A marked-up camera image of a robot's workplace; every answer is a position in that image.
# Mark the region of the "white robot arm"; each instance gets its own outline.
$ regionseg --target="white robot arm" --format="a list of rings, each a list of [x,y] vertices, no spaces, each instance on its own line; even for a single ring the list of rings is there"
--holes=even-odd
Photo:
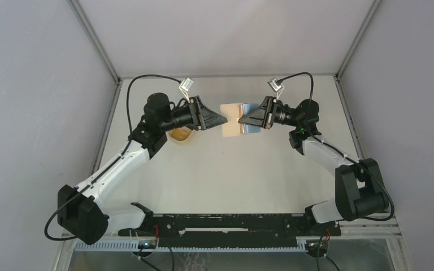
[[[305,209],[310,227],[352,221],[388,208],[389,197],[377,162],[358,160],[326,142],[316,127],[318,112],[318,103],[310,99],[290,108],[276,97],[266,96],[259,108],[240,118],[239,123],[265,129],[274,123],[295,127],[289,133],[292,148],[315,160],[335,177],[335,198]],[[359,188],[358,181],[365,186]]]
[[[144,115],[128,142],[109,162],[76,187],[64,185],[58,193],[58,210],[46,224],[45,234],[54,216],[59,225],[86,244],[93,244],[105,233],[139,228],[145,211],[129,203],[109,208],[106,203],[115,189],[139,166],[149,161],[167,141],[166,132],[179,127],[206,130],[227,119],[208,109],[199,96],[190,97],[183,106],[170,108],[168,97],[154,93],[147,99]]]

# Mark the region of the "white table surface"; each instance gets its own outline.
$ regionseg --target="white table surface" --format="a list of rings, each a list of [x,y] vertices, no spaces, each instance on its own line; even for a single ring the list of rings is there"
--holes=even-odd
[[[334,145],[356,155],[332,76],[315,76],[313,99],[320,105],[318,129]],[[269,77],[196,78],[190,95],[220,113],[225,103],[261,103],[272,95]],[[103,153],[103,165],[125,144],[128,124],[124,80]],[[307,99],[306,76],[285,81],[280,99],[296,106]],[[177,102],[178,84],[164,79],[139,79],[131,89],[133,128],[147,97],[164,92]],[[171,140],[114,192],[110,205],[139,202],[155,213],[302,213],[309,205],[333,198],[333,176],[291,148],[292,128],[275,124],[271,130],[239,137],[222,137],[221,127],[194,131],[189,142]]]

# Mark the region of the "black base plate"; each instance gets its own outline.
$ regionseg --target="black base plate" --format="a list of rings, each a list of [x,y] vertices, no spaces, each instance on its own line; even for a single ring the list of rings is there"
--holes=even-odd
[[[146,212],[146,214],[144,223],[137,230],[150,234],[139,233],[139,236],[155,236],[158,228],[158,236],[164,238],[172,247],[295,247],[297,236],[327,235],[327,229],[332,236],[341,235],[340,227],[334,222],[309,229],[302,214],[156,215],[152,212]],[[198,229],[216,229],[216,231],[199,231]],[[129,229],[121,230],[119,236],[129,236],[130,232]]]

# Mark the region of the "metal frame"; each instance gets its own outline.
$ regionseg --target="metal frame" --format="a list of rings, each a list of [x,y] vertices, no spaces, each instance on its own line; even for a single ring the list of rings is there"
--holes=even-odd
[[[224,78],[224,77],[261,77],[261,76],[268,76],[268,77],[278,77],[278,76],[289,76],[293,73],[266,73],[266,74],[257,74],[257,73],[251,73],[251,74],[234,74],[234,75],[169,75],[174,78]],[[312,73],[314,76],[334,76],[335,73],[333,72],[315,72]],[[121,80],[128,80],[128,79],[134,79],[133,76],[124,76],[120,78]],[[149,77],[149,79],[159,79],[157,77]]]
[[[109,136],[109,130],[111,129],[112,118],[114,118],[115,108],[117,107],[117,101],[119,100],[120,89],[122,88],[122,81],[115,86],[114,93],[112,95],[111,103],[107,110],[106,120],[104,126],[102,127],[101,136],[99,137],[99,142],[97,144],[97,150],[94,158],[94,163],[90,171],[90,175],[96,172],[101,166],[102,155],[104,154],[104,148],[107,142],[107,137]]]
[[[96,150],[96,157],[94,159],[92,172],[96,171],[99,168],[103,150],[105,147],[106,139],[109,134],[109,129],[111,126],[112,118],[115,112],[115,108],[117,105],[118,97],[120,94],[120,88],[122,85],[123,78],[120,78],[115,70],[112,62],[107,56],[105,49],[103,48],[97,34],[92,27],[87,15],[85,14],[82,5],[79,0],[67,0],[79,22],[82,25],[83,30],[86,35],[89,37],[91,43],[93,44],[96,52],[99,57],[104,62],[109,74],[112,79],[116,82],[116,88],[114,90],[114,94],[112,96],[112,100],[107,112],[107,119],[102,129],[102,134],[99,140],[98,148]],[[333,75],[335,80],[335,84],[337,87],[337,91],[340,97],[340,101],[342,103],[342,107],[345,112],[345,116],[347,122],[349,124],[350,133],[352,139],[355,144],[355,149],[359,157],[365,158],[365,152],[360,142],[358,136],[358,130],[354,122],[353,115],[347,103],[347,99],[345,96],[344,89],[341,85],[341,77],[344,74],[352,56],[354,55],[356,49],[358,48],[364,34],[368,31],[368,27],[370,26],[373,18],[375,17],[376,12],[378,11],[382,0],[374,0],[372,3],[357,35],[355,36],[354,41],[352,42],[349,51],[347,52],[342,64],[340,65],[338,72]],[[237,76],[256,76],[256,75],[216,75],[216,76],[194,76],[194,77],[237,77]],[[374,217],[386,216],[387,214],[375,214]],[[400,233],[400,229],[398,228],[398,223],[395,218],[385,221],[370,221],[370,220],[355,220],[351,222],[343,221],[340,222],[340,229],[342,235],[337,237],[333,237],[333,239],[386,239],[387,246],[392,258],[392,262],[395,270],[404,270],[404,271],[412,271],[411,262],[409,255],[406,251],[405,244],[402,239],[402,235]],[[315,240],[319,237],[316,236],[308,236],[308,237],[296,237],[297,247],[288,247],[288,248],[274,248],[274,249],[220,249],[220,248],[212,248],[206,250],[206,252],[267,252],[267,251],[296,251],[302,252],[305,249],[302,248],[302,244],[305,244],[307,240]],[[65,241],[60,244],[59,249],[57,251],[53,268],[52,270],[58,271],[67,271],[69,265],[71,263],[72,254],[74,251],[132,251],[135,250],[135,244],[133,243],[132,237],[119,237],[115,235],[106,235],[104,236],[98,243],[88,246],[84,244],[80,240],[70,240]],[[166,251],[166,248],[157,248],[157,251]],[[173,248],[174,251],[185,251],[185,252],[193,252],[195,248]]]
[[[338,71],[336,73],[337,80],[340,81],[342,78],[342,75],[344,74],[345,70],[347,69],[348,64],[350,63],[350,60],[352,56],[355,54],[355,51],[358,48],[358,45],[362,41],[363,36],[368,30],[368,27],[370,26],[370,23],[373,21],[381,3],[383,0],[374,0],[372,5],[370,6],[370,9],[367,12],[367,15],[365,16],[365,19],[363,20],[362,25],[358,29],[357,35],[355,36],[352,44],[350,45],[349,51],[344,57],[344,61],[340,65],[340,68],[338,68]]]
[[[92,43],[94,49],[99,55],[99,58],[104,62],[104,65],[109,71],[109,74],[111,75],[112,79],[116,84],[118,84],[120,82],[120,78],[117,74],[117,71],[115,70],[114,65],[112,65],[112,62],[109,56],[107,55],[104,46],[102,46],[101,40],[99,40],[99,37],[97,36],[96,31],[94,30],[94,27],[92,27],[89,18],[84,12],[81,3],[79,2],[79,0],[67,0],[67,3],[69,3],[69,6],[71,7],[72,11],[76,15],[85,34],[89,37],[90,42]]]

